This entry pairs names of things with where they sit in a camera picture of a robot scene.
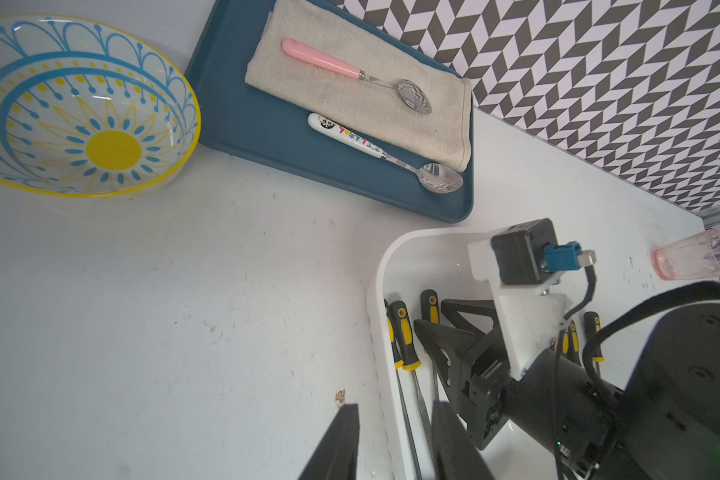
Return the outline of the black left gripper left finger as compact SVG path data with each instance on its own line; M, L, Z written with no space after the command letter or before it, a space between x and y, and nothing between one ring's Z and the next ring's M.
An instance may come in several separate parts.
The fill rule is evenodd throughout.
M359 407L340 407L299 480L355 480L359 447Z

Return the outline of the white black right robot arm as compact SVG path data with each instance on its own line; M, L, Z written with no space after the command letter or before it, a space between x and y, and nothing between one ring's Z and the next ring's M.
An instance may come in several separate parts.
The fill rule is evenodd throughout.
M465 319L494 316L491 302L443 310L450 325L414 324L446 384L431 425L438 478L490 478L481 452L510 422L552 453L561 479L720 479L720 283L658 294L596 333L579 362L546 349L519 379L501 330ZM657 322L626 387L605 381L599 347L649 317Z

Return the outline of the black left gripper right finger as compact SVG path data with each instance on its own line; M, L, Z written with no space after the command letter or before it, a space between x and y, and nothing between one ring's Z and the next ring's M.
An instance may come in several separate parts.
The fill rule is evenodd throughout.
M435 478L440 480L494 480L487 464L472 444L450 403L432 405L432 454Z

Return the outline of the black yellow file tool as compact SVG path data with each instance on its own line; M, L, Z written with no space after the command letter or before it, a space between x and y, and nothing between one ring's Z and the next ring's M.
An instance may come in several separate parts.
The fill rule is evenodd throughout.
M394 338L401 356L401 367L403 370L410 372L412 375L417 395L419 416L421 417L421 423L424 428L430 456L432 461L435 461L431 419L423 396L421 384L416 373L416 370L421 366L421 361L415 350L413 327L408 313L408 308L402 300L395 300L390 304L389 313Z
M440 302L438 294L433 289L425 289L420 295L421 302L421 314L425 321L429 321L433 324L440 323ZM433 383L433 400L439 401L439 378L436 368L436 363L431 361L432 364L432 383Z
M402 407L402 412L403 412L403 421L404 421L404 425L405 425L405 431L406 431L406 435L407 435L408 446L409 446L410 453L411 453L411 458L412 458L412 461L413 461L415 478L416 478L417 480L422 480L422 472L421 472L421 467L420 467L420 461L419 461L418 453L417 453L417 450L416 450L415 440L414 440L414 436L413 436L413 432L412 432L412 428L411 428L410 418L409 418L409 415L408 415L408 410L407 410L407 404L406 404L406 400L405 400L405 396L404 396L404 391L403 391L403 388L402 388L402 383L401 383L400 376L399 376L399 372L398 372L398 370L399 370L399 369L402 367L402 365L403 365L403 359L402 359L402 357L401 357L400 351L399 351L398 346L397 346L397 344L396 344L394 328L393 328L393 326L392 326L392 321L391 321L390 312L389 312L389 303L388 303L387 301L384 301L384 306L385 306L385 314L386 314L387 324L388 324L388 331L389 331L389 338L390 338L390 346L391 346L391 349L392 349L393 360L394 360L394 367L395 367L395 370L396 370L395 375L396 375L396 380L397 380L398 393L399 393L399 397L400 397L400 401L401 401L401 407Z
M565 331L560 332L560 336L556 342L556 352L559 353L561 357L581 366L580 342L574 321L570 322Z
M588 345L589 342L600 332L601 330L601 320L600 316L595 311L586 311L583 315L583 323L584 323L584 337L585 337L585 344ZM602 349L600 346L597 346L594 349L594 354L592 357L592 365L595 369L595 372L598 377L601 376L601 364L605 361L604 355L602 353Z

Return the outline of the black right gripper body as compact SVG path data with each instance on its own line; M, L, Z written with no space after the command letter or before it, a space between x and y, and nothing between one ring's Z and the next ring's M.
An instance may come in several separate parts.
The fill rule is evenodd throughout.
M509 360L495 303L446 299L441 314L446 324L419 319L414 331L470 440L483 450L507 422Z

